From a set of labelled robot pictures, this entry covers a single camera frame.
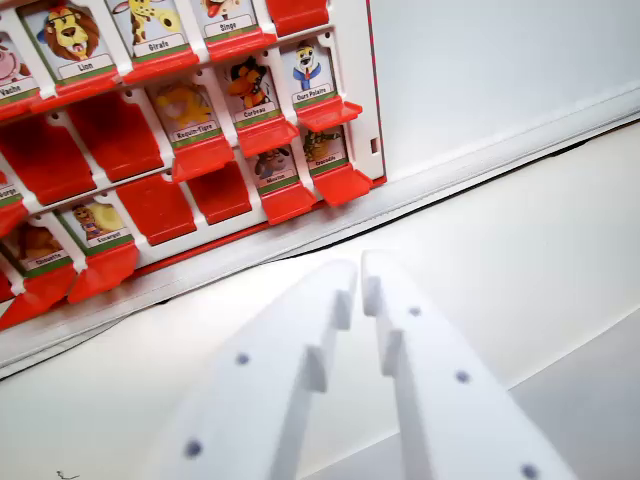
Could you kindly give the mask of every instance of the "character card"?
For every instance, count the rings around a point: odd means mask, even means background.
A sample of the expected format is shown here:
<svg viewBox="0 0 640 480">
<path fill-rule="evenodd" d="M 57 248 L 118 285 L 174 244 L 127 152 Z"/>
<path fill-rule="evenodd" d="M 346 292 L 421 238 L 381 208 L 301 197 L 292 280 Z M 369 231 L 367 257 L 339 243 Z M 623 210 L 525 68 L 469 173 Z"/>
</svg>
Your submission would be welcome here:
<svg viewBox="0 0 640 480">
<path fill-rule="evenodd" d="M 274 192 L 299 180 L 293 154 L 288 146 L 249 157 L 247 162 L 260 195 Z"/>
<path fill-rule="evenodd" d="M 85 255 L 95 255 L 133 241 L 133 236 L 109 204 L 76 203 L 56 216 Z"/>
<path fill-rule="evenodd" d="M 2 239 L 0 250 L 26 278 L 37 277 L 72 262 L 47 228 L 26 222 Z"/>
<path fill-rule="evenodd" d="M 312 177 L 349 163 L 342 126 L 318 133 L 304 127 L 301 131 L 304 155 Z"/>
<path fill-rule="evenodd" d="M 236 128 L 281 114 L 271 73 L 254 57 L 220 67 L 217 75 Z"/>
<path fill-rule="evenodd" d="M 9 35 L 0 32 L 0 106 L 38 93 L 38 85 Z"/>
<path fill-rule="evenodd" d="M 302 108 L 337 95 L 329 49 L 310 38 L 282 49 L 285 78 L 294 108 Z"/>
<path fill-rule="evenodd" d="M 173 0 L 107 0 L 107 8 L 134 61 L 189 48 Z"/>
<path fill-rule="evenodd" d="M 64 0 L 40 0 L 17 11 L 56 83 L 115 69 L 89 9 Z"/>
<path fill-rule="evenodd" d="M 222 133 L 207 90 L 183 79 L 147 87 L 160 121 L 174 148 Z"/>
<path fill-rule="evenodd" d="M 251 0 L 191 0 L 200 32 L 207 42 L 241 35 L 258 28 Z"/>
</svg>

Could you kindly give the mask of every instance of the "yellow cartoon animal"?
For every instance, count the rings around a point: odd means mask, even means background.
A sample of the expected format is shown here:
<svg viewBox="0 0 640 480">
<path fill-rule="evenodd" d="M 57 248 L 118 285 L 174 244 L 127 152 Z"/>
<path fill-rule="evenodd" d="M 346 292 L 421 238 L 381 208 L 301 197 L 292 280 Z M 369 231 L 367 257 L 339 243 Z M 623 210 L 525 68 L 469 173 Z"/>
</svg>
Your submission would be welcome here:
<svg viewBox="0 0 640 480">
<path fill-rule="evenodd" d="M 202 94 L 193 86 L 184 83 L 169 85 L 158 92 L 155 104 L 162 112 L 175 121 L 179 128 L 190 123 L 204 123 L 211 118 L 211 107 Z"/>
</svg>

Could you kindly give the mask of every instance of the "giraffe cartoon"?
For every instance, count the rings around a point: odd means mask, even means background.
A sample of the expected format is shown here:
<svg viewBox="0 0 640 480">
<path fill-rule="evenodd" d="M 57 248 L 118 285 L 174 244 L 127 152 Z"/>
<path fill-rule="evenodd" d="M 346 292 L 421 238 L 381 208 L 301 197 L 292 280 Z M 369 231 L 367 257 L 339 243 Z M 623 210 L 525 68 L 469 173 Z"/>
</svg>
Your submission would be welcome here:
<svg viewBox="0 0 640 480">
<path fill-rule="evenodd" d="M 133 32 L 133 44 L 138 45 L 147 40 L 144 31 L 145 22 L 151 22 L 151 17 L 160 22 L 167 31 L 180 31 L 180 17 L 178 14 L 167 8 L 154 8 L 151 2 L 163 2 L 164 0 L 127 0 L 116 5 L 111 11 L 118 14 L 131 10 L 131 27 Z"/>
</svg>

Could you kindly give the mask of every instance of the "lion cartoon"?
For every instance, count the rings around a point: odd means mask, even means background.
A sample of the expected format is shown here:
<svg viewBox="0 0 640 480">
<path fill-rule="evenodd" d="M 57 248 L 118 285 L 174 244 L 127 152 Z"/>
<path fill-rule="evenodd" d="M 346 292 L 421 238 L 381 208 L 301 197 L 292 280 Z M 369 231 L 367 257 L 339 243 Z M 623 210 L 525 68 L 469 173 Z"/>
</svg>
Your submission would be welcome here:
<svg viewBox="0 0 640 480">
<path fill-rule="evenodd" d="M 60 6 L 49 10 L 38 40 L 56 56 L 79 62 L 88 59 L 98 47 L 100 31 L 86 13 Z"/>
</svg>

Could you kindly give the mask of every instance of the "red plastic flap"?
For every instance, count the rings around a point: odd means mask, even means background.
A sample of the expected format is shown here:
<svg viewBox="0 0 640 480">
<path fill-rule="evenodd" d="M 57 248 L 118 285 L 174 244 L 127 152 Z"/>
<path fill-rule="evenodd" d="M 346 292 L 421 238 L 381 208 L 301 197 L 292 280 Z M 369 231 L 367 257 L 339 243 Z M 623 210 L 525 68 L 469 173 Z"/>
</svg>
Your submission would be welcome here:
<svg viewBox="0 0 640 480">
<path fill-rule="evenodd" d="M 261 28 L 256 28 L 250 32 L 235 35 L 233 37 L 207 42 L 209 56 L 214 62 L 221 62 L 231 57 L 244 55 L 254 50 L 268 47 L 278 40 L 272 33 L 264 33 Z"/>
<path fill-rule="evenodd" d="M 362 107 L 343 102 L 340 95 L 296 110 L 298 120 L 313 132 L 321 132 L 358 118 Z"/>
<path fill-rule="evenodd" d="M 112 182 L 162 167 L 160 149 L 136 104 L 109 92 L 67 108 L 87 148 Z"/>
<path fill-rule="evenodd" d="M 300 131 L 284 115 L 238 129 L 238 142 L 245 157 L 287 145 Z"/>
<path fill-rule="evenodd" d="M 43 205 L 96 188 L 67 129 L 49 125 L 42 115 L 2 127 L 0 151 Z"/>
<path fill-rule="evenodd" d="M 26 292 L 21 293 L 9 305 L 0 318 L 0 330 L 29 320 L 46 312 L 58 300 L 64 298 L 76 277 L 72 264 L 24 281 Z"/>
<path fill-rule="evenodd" d="M 69 302 L 78 303 L 117 287 L 133 273 L 137 262 L 138 249 L 133 242 L 87 257 L 87 269 L 73 284 Z"/>
<path fill-rule="evenodd" d="M 313 183 L 326 202 L 337 207 L 369 193 L 373 182 L 350 163 L 313 177 Z"/>
<path fill-rule="evenodd" d="M 267 214 L 269 224 L 276 225 L 310 212 L 316 201 L 315 195 L 298 182 L 264 195 L 262 208 Z"/>
<path fill-rule="evenodd" d="M 191 48 L 172 55 L 152 58 L 144 62 L 133 62 L 133 71 L 124 76 L 125 83 L 142 82 L 159 75 L 177 72 L 183 68 L 195 65 L 200 61 Z"/>
<path fill-rule="evenodd" d="M 122 185 L 116 193 L 151 245 L 196 229 L 191 207 L 180 187 L 165 181 L 160 174 Z"/>
<path fill-rule="evenodd" d="M 174 149 L 173 181 L 184 182 L 224 167 L 234 159 L 224 135 Z"/>
<path fill-rule="evenodd" d="M 78 102 L 85 98 L 93 97 L 115 87 L 120 82 L 120 75 L 115 69 L 106 73 L 89 77 L 86 80 L 74 82 L 71 85 L 56 86 L 57 97 L 50 97 L 43 100 L 39 97 L 31 104 L 33 113 L 41 113 L 54 108 Z"/>
<path fill-rule="evenodd" d="M 267 0 L 267 8 L 279 37 L 329 22 L 327 0 Z"/>
<path fill-rule="evenodd" d="M 22 204 L 22 200 L 10 203 L 0 208 L 0 237 L 7 235 L 29 214 Z"/>
<path fill-rule="evenodd" d="M 209 225 L 251 211 L 249 192 L 236 162 L 187 182 Z"/>
</svg>

